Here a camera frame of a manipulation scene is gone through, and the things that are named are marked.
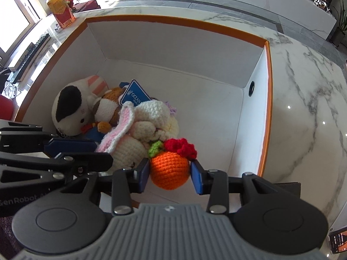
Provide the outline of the white black plush toy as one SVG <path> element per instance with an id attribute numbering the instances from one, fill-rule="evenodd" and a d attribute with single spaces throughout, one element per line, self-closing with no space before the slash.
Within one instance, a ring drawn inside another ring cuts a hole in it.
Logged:
<path id="1" fill-rule="evenodd" d="M 108 90 L 98 75 L 92 75 L 67 84 L 56 96 L 52 105 L 52 121 L 58 133 L 74 137 L 93 120 L 93 104 Z"/>

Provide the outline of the orange crochet tangerine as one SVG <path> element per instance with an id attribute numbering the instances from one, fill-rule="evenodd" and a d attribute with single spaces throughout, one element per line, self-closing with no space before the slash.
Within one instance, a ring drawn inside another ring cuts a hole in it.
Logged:
<path id="1" fill-rule="evenodd" d="M 185 138 L 154 142 L 148 150 L 152 182 L 163 190 L 176 190 L 191 175 L 191 161 L 197 157 L 195 146 Z"/>

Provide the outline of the white crochet bunny doll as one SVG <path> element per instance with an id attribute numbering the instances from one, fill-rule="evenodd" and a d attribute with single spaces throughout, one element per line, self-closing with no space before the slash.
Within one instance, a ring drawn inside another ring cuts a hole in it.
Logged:
<path id="1" fill-rule="evenodd" d="M 178 121 L 176 108 L 159 100 L 150 100 L 134 106 L 126 102 L 120 112 L 116 127 L 101 140 L 99 153 L 108 153 L 113 158 L 109 170 L 101 176 L 112 175 L 123 168 L 134 168 L 148 156 L 150 144 L 177 138 Z"/>

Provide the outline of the black square box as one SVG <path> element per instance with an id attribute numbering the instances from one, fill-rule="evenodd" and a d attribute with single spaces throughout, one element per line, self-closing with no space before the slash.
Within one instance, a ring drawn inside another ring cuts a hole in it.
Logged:
<path id="1" fill-rule="evenodd" d="M 293 194 L 294 196 L 300 198 L 301 197 L 301 183 L 300 182 L 284 182 L 284 183 L 276 183 L 277 187 L 285 190 Z"/>

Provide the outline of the red cup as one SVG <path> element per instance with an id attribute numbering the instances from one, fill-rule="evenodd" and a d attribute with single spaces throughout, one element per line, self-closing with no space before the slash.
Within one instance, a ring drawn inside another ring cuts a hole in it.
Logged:
<path id="1" fill-rule="evenodd" d="M 0 119 L 12 121 L 16 114 L 16 100 L 0 95 Z"/>

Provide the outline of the orange cardboard storage box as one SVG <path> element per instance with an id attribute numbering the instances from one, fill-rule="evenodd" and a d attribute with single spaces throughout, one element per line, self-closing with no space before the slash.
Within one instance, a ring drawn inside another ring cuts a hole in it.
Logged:
<path id="1" fill-rule="evenodd" d="M 177 111 L 179 135 L 206 169 L 265 170 L 272 117 L 269 42 L 211 21 L 159 15 L 79 18 L 23 99 L 15 120 L 53 130 L 58 92 L 91 75 L 113 88 L 137 80 Z"/>

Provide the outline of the black remote control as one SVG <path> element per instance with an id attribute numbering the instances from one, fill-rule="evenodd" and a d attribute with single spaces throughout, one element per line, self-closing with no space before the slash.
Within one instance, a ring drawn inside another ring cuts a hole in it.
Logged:
<path id="1" fill-rule="evenodd" d="M 30 44 L 28 46 L 28 53 L 25 54 L 23 61 L 19 64 L 19 67 L 16 69 L 16 71 L 12 73 L 12 76 L 8 77 L 8 82 L 16 84 L 22 79 L 29 65 L 36 58 L 36 55 L 40 53 L 42 47 L 45 46 L 50 38 L 50 34 L 44 34 L 38 39 L 35 44 Z"/>

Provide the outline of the red gold tea box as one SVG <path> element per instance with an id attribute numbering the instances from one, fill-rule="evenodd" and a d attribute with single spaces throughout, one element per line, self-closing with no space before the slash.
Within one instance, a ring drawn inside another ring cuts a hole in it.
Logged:
<path id="1" fill-rule="evenodd" d="M 62 29 L 75 22 L 76 18 L 66 0 L 47 0 L 46 3 Z"/>

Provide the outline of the smartphone on stand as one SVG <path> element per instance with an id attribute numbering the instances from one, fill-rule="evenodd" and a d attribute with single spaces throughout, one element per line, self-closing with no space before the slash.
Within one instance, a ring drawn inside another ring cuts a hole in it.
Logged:
<path id="1" fill-rule="evenodd" d="M 337 231 L 332 231 L 328 235 L 330 249 L 333 254 L 346 252 L 347 250 L 347 229 L 341 228 Z"/>

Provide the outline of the potted green plant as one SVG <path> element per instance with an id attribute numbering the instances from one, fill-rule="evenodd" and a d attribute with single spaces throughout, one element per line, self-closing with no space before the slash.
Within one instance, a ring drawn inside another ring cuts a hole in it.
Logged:
<path id="1" fill-rule="evenodd" d="M 332 0 L 330 4 L 332 15 L 336 18 L 336 28 L 331 37 L 331 43 L 338 47 L 346 37 L 346 0 Z"/>

